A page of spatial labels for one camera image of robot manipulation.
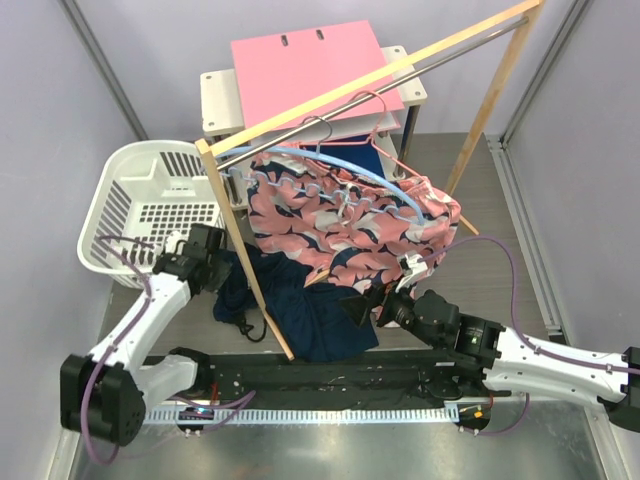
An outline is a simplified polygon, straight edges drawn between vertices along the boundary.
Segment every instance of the wooden frame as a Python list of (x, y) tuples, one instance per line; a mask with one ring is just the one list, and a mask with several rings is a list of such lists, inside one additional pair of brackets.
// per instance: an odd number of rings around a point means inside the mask
[[(231, 240), (233, 241), (236, 252), (238, 253), (238, 257), (240, 258), (242, 267), (247, 274), (249, 285), (256, 297), (256, 301), (258, 302), (258, 305), (262, 310), (265, 319), (267, 320), (269, 327), (271, 328), (276, 339), (280, 343), (280, 346), (290, 360), (293, 359), (293, 352), (287, 345), (287, 342), (278, 329), (278, 326), (267, 312), (264, 297), (262, 296), (262, 291), (260, 290), (260, 286), (258, 285), (255, 273), (253, 271), (253, 268), (251, 267), (251, 263), (249, 262), (249, 256), (247, 254), (246, 248), (244, 247), (244, 243), (240, 235), (240, 230), (238, 229), (238, 224), (236, 222), (235, 216), (233, 214), (233, 211), (231, 210), (231, 204), (225, 192), (222, 177), (218, 172), (216, 156), (226, 152), (227, 150), (245, 144), (246, 142), (249, 142), (254, 138), (267, 133), (285, 123), (288, 123), (297, 118), (302, 118), (309, 112), (316, 110), (317, 108), (321, 108), (338, 98), (362, 90), (369, 84), (387, 77), (397, 72), (398, 70), (432, 57), (446, 49), (469, 40), (476, 35), (488, 33), (489, 30), (508, 20), (527, 17), (528, 22), (519, 26), (514, 31), (513, 36), (511, 37), (511, 41), (509, 42), (502, 60), (498, 65), (496, 73), (494, 74), (491, 84), (489, 85), (489, 89), (482, 101), (478, 114), (476, 115), (473, 125), (471, 126), (469, 135), (464, 142), (464, 145), (462, 147), (462, 150), (460, 151), (460, 154), (458, 155), (451, 175), (449, 176), (445, 191), (447, 191), (447, 193), (452, 193), (457, 187), (460, 178), (462, 177), (462, 174), (464, 173), (464, 170), (469, 163), (469, 159), (471, 158), (471, 155), (475, 150), (478, 140), (482, 136), (487, 121), (489, 120), (489, 117), (491, 116), (491, 113), (493, 112), (493, 109), (497, 104), (498, 99), (500, 98), (502, 90), (504, 89), (504, 86), (511, 76), (511, 72), (513, 71), (516, 62), (520, 57), (520, 53), (522, 52), (522, 48), (526, 44), (529, 33), (531, 32), (535, 21), (540, 15), (540, 11), (544, 2), (545, 0), (526, 0), (522, 3), (519, 3), (518, 5), (504, 10), (480, 23), (465, 28), (464, 30), (461, 30), (458, 33), (455, 33), (443, 40), (440, 40), (439, 42), (418, 50), (417, 52), (408, 55), (405, 58), (390, 63), (378, 70), (375, 70), (371, 73), (368, 73), (367, 75), (357, 78), (356, 80), (335, 88), (330, 92), (322, 94), (312, 100), (298, 105), (297, 107), (291, 108), (268, 120), (265, 120), (264, 122), (261, 122), (241, 132), (238, 132), (235, 135), (225, 138), (224, 140), (221, 140), (220, 142), (217, 142), (212, 146), (209, 146), (205, 140), (198, 140), (196, 142), (196, 147), (200, 152), (202, 162), (207, 170), (207, 176), (209, 177), (211, 188), (213, 189), (216, 199), (220, 204), (222, 217), (224, 218), (226, 227), (229, 230)], [(465, 225), (467, 225), (477, 235), (478, 231), (473, 228), (473, 225), (470, 225), (468, 221), (465, 223)]]

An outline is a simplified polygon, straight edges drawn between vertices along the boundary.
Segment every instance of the blue hanger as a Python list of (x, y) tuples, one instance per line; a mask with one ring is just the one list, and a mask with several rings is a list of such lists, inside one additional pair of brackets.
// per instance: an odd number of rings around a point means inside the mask
[[(218, 157), (228, 157), (231, 155), (236, 155), (236, 154), (240, 154), (240, 153), (244, 153), (246, 151), (248, 151), (251, 147), (237, 147), (237, 148), (232, 148), (231, 150), (228, 150), (224, 153), (221, 153), (220, 155), (218, 155)], [(424, 225), (424, 215), (422, 214), (422, 211), (420, 210), (420, 207), (418, 206), (418, 204), (411, 199), (405, 192), (403, 192), (400, 188), (398, 188), (396, 185), (392, 184), (391, 182), (389, 182), (388, 180), (376, 175), (373, 172), (370, 172), (369, 170), (366, 170), (358, 165), (354, 165), (352, 163), (349, 162), (345, 162), (344, 160), (341, 160), (339, 158), (335, 158), (332, 157), (330, 155), (325, 155), (323, 153), (318, 153), (318, 152), (313, 152), (313, 151), (309, 151), (309, 150), (301, 150), (298, 148), (290, 148), (290, 147), (272, 147), (269, 148), (268, 150), (266, 150), (267, 152), (272, 152), (272, 153), (284, 153), (284, 154), (288, 154), (288, 155), (297, 155), (299, 157), (306, 157), (306, 158), (310, 158), (312, 160), (318, 160), (320, 162), (323, 163), (328, 163), (329, 165), (334, 165), (336, 167), (340, 167), (340, 168), (344, 168), (345, 170), (349, 170), (351, 172), (357, 173), (358, 175), (362, 175), (364, 177), (368, 177), (372, 180), (374, 180), (376, 183), (380, 184), (381, 186), (385, 187), (386, 189), (388, 189), (389, 191), (393, 192), (400, 200), (404, 201), (408, 206), (410, 206), (411, 208), (413, 208), (413, 210), (416, 212), (416, 216), (417, 219), (412, 219), (412, 218), (406, 218), (403, 217), (401, 215), (398, 214), (398, 207), (396, 207), (395, 205), (386, 205), (383, 209), (378, 209), (378, 208), (374, 208), (373, 207), (373, 200), (371, 200), (370, 198), (366, 198), (363, 197), (360, 200), (358, 200), (357, 202), (352, 202), (351, 199), (349, 198), (349, 194), (348, 192), (344, 192), (342, 190), (337, 190), (333, 193), (333, 195), (327, 195), (326, 193), (322, 193), (322, 187), (320, 185), (317, 185), (315, 183), (310, 183), (308, 184), (307, 188), (309, 187), (316, 187), (317, 189), (317, 195), (319, 195), (322, 198), (325, 198), (327, 200), (331, 200), (331, 201), (335, 201), (335, 197), (336, 196), (342, 196), (342, 200), (343, 202), (345, 202), (347, 205), (351, 205), (351, 206), (358, 206), (360, 205), (362, 202), (369, 202), (369, 207), (370, 207), (370, 211), (375, 212), (375, 213), (391, 213), (394, 217), (400, 219), (400, 220), (405, 220), (407, 222), (410, 223), (417, 223), (418, 225)], [(245, 175), (243, 175), (242, 170), (240, 168), (237, 167), (229, 167), (227, 169), (227, 173), (225, 172), (220, 172), (220, 174), (223, 177), (229, 177), (231, 176), (230, 173), (228, 172), (239, 172), (240, 175), (242, 176), (243, 179), (248, 180), (248, 181), (255, 181), (255, 176), (257, 175), (262, 175), (265, 180), (267, 180), (267, 183), (269, 185), (273, 185), (275, 187), (282, 187), (282, 182), (283, 181), (289, 181), (289, 183), (291, 183), (291, 186), (293, 187), (293, 189), (297, 192), (304, 192), (304, 193), (310, 193), (307, 190), (305, 190), (304, 188), (297, 188), (294, 185), (294, 180), (288, 177), (282, 177), (280, 182), (278, 183), (274, 183), (271, 182), (271, 180), (269, 179), (269, 177), (267, 176), (266, 173), (264, 172), (253, 172), (253, 177), (247, 177)]]

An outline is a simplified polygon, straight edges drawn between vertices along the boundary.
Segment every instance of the clothes rack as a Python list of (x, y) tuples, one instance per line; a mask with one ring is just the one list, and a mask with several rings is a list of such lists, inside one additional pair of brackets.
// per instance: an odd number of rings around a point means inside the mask
[[(220, 204), (220, 210), (222, 216), (225, 220), (227, 228), (229, 230), (229, 235), (234, 244), (236, 252), (238, 253), (238, 257), (242, 264), (242, 267), (245, 270), (247, 275), (247, 279), (249, 281), (249, 285), (254, 293), (258, 306), (260, 307), (270, 329), (278, 340), (280, 346), (283, 348), (287, 357), (291, 360), (294, 358), (293, 352), (287, 345), (285, 338), (282, 336), (278, 326), (271, 318), (269, 313), (266, 310), (266, 304), (264, 301), (264, 297), (260, 290), (260, 286), (255, 277), (255, 273), (253, 268), (251, 267), (251, 263), (249, 261), (249, 257), (247, 251), (244, 247), (244, 243), (242, 237), (240, 235), (240, 230), (238, 228), (238, 224), (236, 222), (234, 213), (231, 209), (231, 203), (227, 196), (227, 193), (224, 188), (224, 183), (222, 180), (222, 176), (220, 175), (220, 171), (226, 170), (229, 167), (241, 162), (244, 159), (250, 158), (251, 156), (260, 153), (270, 147), (277, 145), (278, 143), (283, 142), (284, 140), (291, 138), (292, 136), (305, 131), (308, 128), (316, 125), (321, 121), (326, 121), (327, 119), (333, 118), (334, 116), (339, 115), (347, 110), (350, 110), (361, 103), (368, 102), (372, 98), (375, 98), (374, 94), (362, 95), (351, 102), (348, 102), (333, 111), (330, 111), (319, 118), (314, 118), (309, 122), (306, 122), (296, 128), (293, 128), (281, 135), (278, 135), (274, 139), (265, 142), (259, 146), (250, 148), (248, 151), (241, 153), (240, 155), (227, 160), (226, 162), (218, 163), (216, 157), (221, 156), (221, 154), (231, 150), (234, 147), (238, 147), (242, 144), (250, 142), (256, 137), (271, 131), (274, 128), (277, 128), (285, 123), (293, 121), (298, 118), (304, 118), (305, 115), (310, 112), (321, 108), (332, 101), (335, 101), (339, 98), (342, 98), (345, 95), (349, 95), (357, 92), (363, 88), (366, 88), (372, 82), (378, 81), (388, 75), (391, 75), (398, 70), (413, 65), (417, 62), (426, 60), (427, 58), (433, 57), (434, 55), (441, 53), (447, 49), (460, 45), (462, 42), (468, 41), (473, 37), (484, 35), (483, 38), (476, 40), (474, 43), (469, 44), (465, 47), (460, 48), (458, 51), (452, 53), (451, 55), (444, 57), (443, 59), (428, 65), (424, 68), (418, 69), (415, 72), (412, 72), (408, 75), (405, 75), (389, 84), (381, 87), (376, 91), (376, 93), (384, 93), (387, 90), (392, 88), (396, 88), (398, 85), (415, 78), (418, 75), (422, 75), (427, 71), (433, 70), (448, 61), (453, 60), (454, 58), (458, 58), (461, 55), (484, 45), (495, 38), (498, 38), (508, 32), (514, 31), (514, 34), (507, 46), (507, 49), (500, 61), (500, 64), (496, 70), (496, 73), (489, 85), (489, 89), (485, 94), (483, 102), (481, 104), (480, 110), (476, 115), (476, 118), (473, 122), (471, 130), (465, 140), (463, 148), (456, 160), (453, 171), (449, 177), (447, 182), (447, 188), (445, 189), (447, 193), (452, 193), (453, 190), (458, 185), (460, 178), (466, 168), (469, 159), (475, 147), (477, 145), (478, 140), (480, 139), (482, 132), (486, 126), (486, 123), (493, 112), (495, 105), (500, 98), (500, 94), (506, 85), (513, 68), (522, 52), (524, 45), (526, 44), (526, 40), (528, 38), (529, 33), (535, 21), (537, 20), (542, 6), (544, 5), (545, 0), (526, 0), (518, 5), (515, 5), (507, 10), (504, 10), (497, 15), (494, 15), (482, 22), (479, 22), (471, 27), (468, 27), (464, 30), (461, 30), (443, 40), (440, 40), (432, 45), (429, 45), (405, 58), (397, 60), (393, 63), (386, 65), (378, 70), (375, 70), (367, 75), (364, 75), (356, 80), (353, 80), (349, 83), (346, 83), (330, 92), (327, 92), (323, 95), (320, 95), (312, 100), (304, 102), (297, 107), (289, 109), (283, 113), (280, 113), (264, 122), (261, 122), (257, 125), (254, 125), (250, 128), (247, 128), (235, 135), (232, 135), (228, 138), (221, 140), (209, 146), (209, 144), (204, 139), (200, 139), (196, 142), (196, 147), (200, 153), (202, 158), (202, 162), (207, 171), (207, 176), (209, 177), (209, 182), (214, 191), (216, 199)], [(490, 32), (492, 29), (498, 27), (499, 25), (508, 22), (509, 20), (515, 19), (517, 20), (503, 27), (500, 30)]]

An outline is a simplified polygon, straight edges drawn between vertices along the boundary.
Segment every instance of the navy garment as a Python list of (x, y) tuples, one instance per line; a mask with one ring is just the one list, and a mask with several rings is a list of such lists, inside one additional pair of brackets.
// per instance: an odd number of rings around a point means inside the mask
[[(284, 253), (263, 254), (245, 244), (262, 289), (267, 310), (296, 357), (329, 362), (353, 357), (378, 346), (373, 326), (358, 328), (340, 307), (341, 298), (358, 295), (350, 287), (317, 283), (304, 288), (311, 267), (289, 260)], [(231, 274), (218, 290), (213, 307), (216, 320), (234, 323), (239, 314), (257, 307), (235, 252), (224, 252)]]

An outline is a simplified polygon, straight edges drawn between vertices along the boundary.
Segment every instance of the metal rail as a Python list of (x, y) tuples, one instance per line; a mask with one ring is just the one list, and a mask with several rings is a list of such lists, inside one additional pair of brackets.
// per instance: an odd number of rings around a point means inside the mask
[[(451, 60), (455, 60), (458, 57), (461, 57), (462, 55), (464, 55), (465, 53), (468, 53), (472, 50), (475, 50), (478, 47), (481, 47), (482, 45), (489, 43), (492, 40), (495, 40), (496, 38), (499, 38), (513, 30), (515, 30), (518, 27), (521, 27), (522, 25), (526, 24), (529, 21), (529, 19), (527, 17), (523, 17), (522, 19), (518, 20), (517, 22), (514, 22), (510, 25), (507, 25), (506, 27), (501, 28), (500, 30), (497, 30), (489, 35), (487, 35), (484, 38), (481, 38), (480, 40), (477, 40), (465, 47), (460, 48), (459, 50), (453, 52), (450, 55), (447, 55), (446, 57), (431, 63), (425, 67), (422, 67), (414, 72), (408, 73), (407, 75), (403, 75), (402, 77), (380, 87), (379, 89), (375, 90), (375, 93), (378, 95), (381, 95), (383, 93), (388, 92), (389, 90), (393, 90), (394, 88), (398, 87), (399, 85), (402, 85), (403, 83), (408, 82), (409, 80), (413, 80), (416, 77), (419, 77), (420, 75), (423, 75), (427, 72), (430, 72), (431, 70), (434, 70), (442, 65), (444, 65), (445, 63), (450, 62)], [(376, 98), (376, 95), (373, 95), (371, 93), (363, 93), (362, 96), (360, 96), (359, 98), (356, 98), (355, 100), (351, 100), (348, 103), (345, 103), (344, 105), (341, 105), (337, 108), (334, 108), (333, 110), (325, 113), (324, 115), (320, 115), (317, 117), (313, 117), (312, 120), (299, 125), (298, 127), (295, 127), (287, 132), (284, 132), (281, 135), (278, 135), (277, 137), (273, 138), (272, 140), (269, 140), (268, 142), (263, 143), (262, 145), (258, 145), (255, 148), (252, 148), (251, 150), (238, 155), (236, 157), (233, 157), (229, 160), (227, 160), (226, 162), (222, 162), (221, 164), (218, 165), (218, 171), (221, 170), (225, 170), (229, 167), (232, 167), (240, 162), (242, 162), (243, 160), (246, 160), (248, 158), (253, 157), (254, 155), (260, 153), (260, 152), (264, 152), (265, 150), (267, 150), (268, 148), (274, 147), (276, 145), (278, 145), (279, 143), (282, 143), (285, 140), (288, 140), (291, 137), (294, 137), (296, 135), (298, 135), (299, 133), (304, 132), (305, 130), (313, 127), (314, 125), (317, 125), (321, 122), (326, 122), (327, 120), (330, 120), (344, 112), (347, 112), (359, 105), (362, 105), (365, 102), (368, 102), (369, 100)]]

